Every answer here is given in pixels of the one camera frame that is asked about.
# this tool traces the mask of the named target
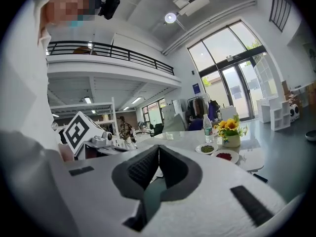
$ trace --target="sunflower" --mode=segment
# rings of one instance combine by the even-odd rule
[[[225,128],[229,129],[229,130],[235,130],[238,127],[238,125],[236,124],[236,121],[232,118],[230,118],[229,120],[227,120]]]
[[[225,125],[226,125],[226,121],[221,121],[217,127],[219,128],[225,128]]]

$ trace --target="air conditioner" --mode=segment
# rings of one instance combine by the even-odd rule
[[[187,16],[209,4],[209,0],[173,0],[173,2],[180,8],[179,14]]]

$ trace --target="red food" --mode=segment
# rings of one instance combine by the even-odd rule
[[[232,156],[228,153],[219,153],[216,157],[225,159],[225,160],[231,160]]]

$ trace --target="black camera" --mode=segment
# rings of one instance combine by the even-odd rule
[[[111,19],[119,4],[120,0],[105,0],[105,2],[101,2],[101,10],[98,15],[108,20]]]

